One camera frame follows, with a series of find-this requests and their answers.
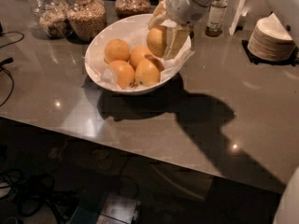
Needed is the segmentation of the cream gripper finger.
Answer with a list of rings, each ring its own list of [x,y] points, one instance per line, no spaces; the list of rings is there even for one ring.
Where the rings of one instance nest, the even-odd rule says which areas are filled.
[[[164,59],[174,59],[184,43],[186,42],[190,29],[185,26],[176,25],[175,27],[168,27],[166,30],[166,48],[164,51]]]
[[[154,26],[162,24],[166,19],[166,0],[163,0],[154,9],[152,16],[149,20],[148,28],[152,29]]]

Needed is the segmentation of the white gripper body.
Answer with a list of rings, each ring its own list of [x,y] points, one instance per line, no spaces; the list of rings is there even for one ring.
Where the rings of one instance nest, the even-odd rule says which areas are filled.
[[[194,25],[208,12],[193,0],[165,0],[166,14],[171,21],[180,25]]]

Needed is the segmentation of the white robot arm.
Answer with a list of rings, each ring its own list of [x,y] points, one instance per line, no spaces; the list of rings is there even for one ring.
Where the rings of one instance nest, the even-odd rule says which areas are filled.
[[[215,1],[163,0],[154,10],[149,28],[170,20],[178,31],[189,31]],[[249,39],[249,52],[269,62],[289,59],[299,46],[299,0],[239,0],[229,32],[235,31],[241,19],[255,16],[260,19]]]

